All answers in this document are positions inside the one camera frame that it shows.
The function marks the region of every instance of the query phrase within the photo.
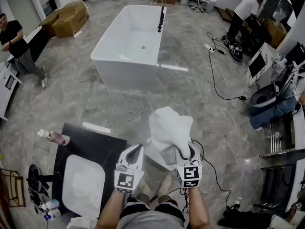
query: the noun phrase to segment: black screen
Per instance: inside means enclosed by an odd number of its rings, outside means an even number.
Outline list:
[[[260,70],[264,68],[265,65],[266,64],[262,55],[258,55],[257,58],[253,61],[253,63],[249,66],[252,78],[255,77],[257,73],[259,73]]]

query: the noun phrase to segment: black bathtub faucet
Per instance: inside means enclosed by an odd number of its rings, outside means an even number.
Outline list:
[[[164,6],[162,6],[162,8],[161,8],[161,14],[160,14],[160,21],[159,21],[159,26],[158,26],[158,32],[161,32],[161,28],[162,28],[163,21],[164,21],[164,13],[163,13],[163,10],[164,10]]]

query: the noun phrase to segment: white sneaker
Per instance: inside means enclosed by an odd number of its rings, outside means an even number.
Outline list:
[[[170,174],[167,174],[163,178],[163,180],[162,180],[162,182],[160,184],[160,187],[159,187],[159,189],[157,191],[158,197],[161,197],[161,196],[166,195],[168,193],[168,190],[170,189],[170,187],[172,185],[172,181],[173,181],[173,179],[172,179]]]
[[[45,89],[48,85],[48,76],[46,75],[45,78],[41,81],[41,86]]]
[[[146,184],[146,182],[143,178],[139,181],[139,184],[138,184],[137,188],[138,188],[139,193],[146,194],[147,196],[149,196],[150,193],[151,193],[151,189]]]

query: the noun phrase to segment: beige shoe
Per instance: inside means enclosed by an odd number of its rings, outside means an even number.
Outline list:
[[[171,185],[172,185],[172,182],[173,182],[173,179],[171,177],[170,174],[167,174],[161,184],[160,184],[160,187],[158,189],[158,192],[157,192],[157,195],[158,197],[161,197],[163,195],[166,195],[168,193],[168,190],[170,189]]]
[[[139,184],[138,184],[137,188],[138,188],[139,193],[146,194],[147,196],[149,196],[150,193],[151,193],[151,189],[146,184],[146,182],[143,178],[139,181]]]

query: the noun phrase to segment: white bathtub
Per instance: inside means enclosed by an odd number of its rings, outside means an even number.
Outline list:
[[[108,27],[91,53],[107,87],[149,90],[157,84],[161,6],[128,5]]]

